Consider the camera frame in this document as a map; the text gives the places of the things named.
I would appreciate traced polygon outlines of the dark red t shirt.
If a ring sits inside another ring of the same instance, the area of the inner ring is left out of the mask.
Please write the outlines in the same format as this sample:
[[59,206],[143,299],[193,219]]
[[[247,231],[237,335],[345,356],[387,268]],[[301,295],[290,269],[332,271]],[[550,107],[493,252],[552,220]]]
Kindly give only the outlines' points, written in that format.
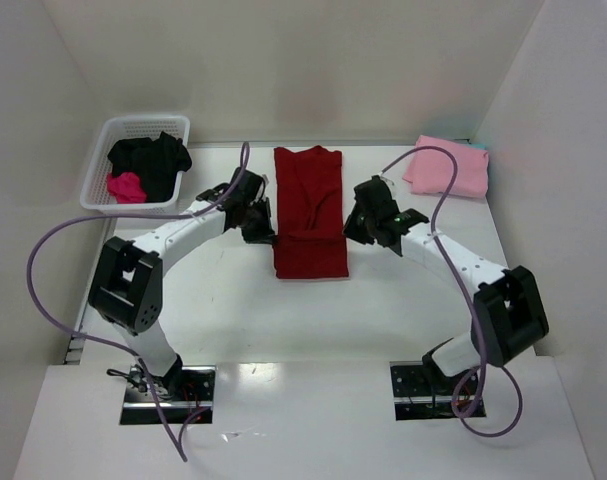
[[343,235],[342,153],[322,146],[274,149],[277,182],[276,277],[281,280],[349,276]]

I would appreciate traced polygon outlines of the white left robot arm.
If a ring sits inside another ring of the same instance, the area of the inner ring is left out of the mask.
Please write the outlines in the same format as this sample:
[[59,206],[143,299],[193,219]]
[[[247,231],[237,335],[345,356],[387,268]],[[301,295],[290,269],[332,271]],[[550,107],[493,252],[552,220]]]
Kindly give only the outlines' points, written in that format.
[[276,234],[265,187],[263,176],[236,170],[230,184],[201,193],[178,219],[133,240],[114,236],[103,245],[89,305],[169,393],[182,386],[183,362],[159,321],[164,276],[193,250],[232,229],[240,230],[248,244],[271,245]]

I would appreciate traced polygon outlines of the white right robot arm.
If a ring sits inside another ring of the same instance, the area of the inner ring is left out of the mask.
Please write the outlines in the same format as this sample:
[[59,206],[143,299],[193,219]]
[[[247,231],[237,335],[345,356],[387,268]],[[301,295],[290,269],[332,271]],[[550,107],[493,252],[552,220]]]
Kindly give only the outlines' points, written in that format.
[[402,211],[387,179],[375,175],[354,188],[344,236],[377,244],[411,260],[459,289],[471,309],[470,330],[423,356],[433,376],[454,377],[485,360],[503,367],[549,333],[534,274],[475,254],[438,230],[434,217]]

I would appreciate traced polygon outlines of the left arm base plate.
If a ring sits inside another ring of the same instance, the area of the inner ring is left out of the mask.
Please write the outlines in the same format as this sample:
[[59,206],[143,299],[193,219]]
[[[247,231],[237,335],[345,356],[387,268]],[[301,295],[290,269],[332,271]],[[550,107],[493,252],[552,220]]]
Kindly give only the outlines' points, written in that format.
[[[108,369],[106,374],[126,382],[121,425],[161,424],[149,385],[138,365],[126,372]],[[185,366],[178,386],[167,389],[155,381],[155,391],[167,422],[179,425],[196,414],[193,423],[211,424],[215,380],[214,366]]]

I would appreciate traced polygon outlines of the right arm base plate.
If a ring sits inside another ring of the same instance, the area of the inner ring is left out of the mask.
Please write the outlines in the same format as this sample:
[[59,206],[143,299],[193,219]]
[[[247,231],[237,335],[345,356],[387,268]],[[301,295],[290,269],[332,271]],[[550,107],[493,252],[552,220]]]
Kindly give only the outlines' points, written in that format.
[[456,419],[451,401],[461,377],[433,377],[420,362],[391,363],[396,420]]

